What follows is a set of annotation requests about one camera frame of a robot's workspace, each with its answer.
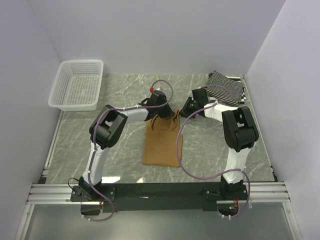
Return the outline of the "mustard garment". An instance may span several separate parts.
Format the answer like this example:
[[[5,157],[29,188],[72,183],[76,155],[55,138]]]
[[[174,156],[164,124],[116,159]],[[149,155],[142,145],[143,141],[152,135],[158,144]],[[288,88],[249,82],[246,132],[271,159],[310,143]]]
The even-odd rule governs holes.
[[[142,163],[149,166],[178,168],[177,156],[182,156],[183,136],[180,131],[179,110],[160,118],[156,115],[145,124]]]

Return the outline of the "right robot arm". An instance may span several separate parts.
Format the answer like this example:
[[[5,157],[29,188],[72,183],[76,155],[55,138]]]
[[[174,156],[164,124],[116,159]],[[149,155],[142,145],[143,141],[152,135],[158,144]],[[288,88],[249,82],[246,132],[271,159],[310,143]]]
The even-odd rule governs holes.
[[[221,175],[219,194],[226,200],[245,191],[243,173],[248,154],[259,139],[259,132],[247,106],[232,107],[210,102],[204,88],[194,89],[180,115],[186,119],[198,114],[222,123],[224,140],[228,146],[227,162]]]

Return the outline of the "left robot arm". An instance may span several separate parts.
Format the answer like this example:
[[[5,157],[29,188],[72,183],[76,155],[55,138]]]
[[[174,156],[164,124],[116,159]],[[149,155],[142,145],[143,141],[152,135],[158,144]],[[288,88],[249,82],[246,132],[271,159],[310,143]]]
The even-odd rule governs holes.
[[[129,123],[146,122],[155,116],[167,118],[174,114],[169,106],[170,99],[158,89],[150,97],[131,107],[105,105],[89,128],[91,150],[84,173],[78,186],[88,201],[100,195],[102,171],[110,149],[118,142]]]

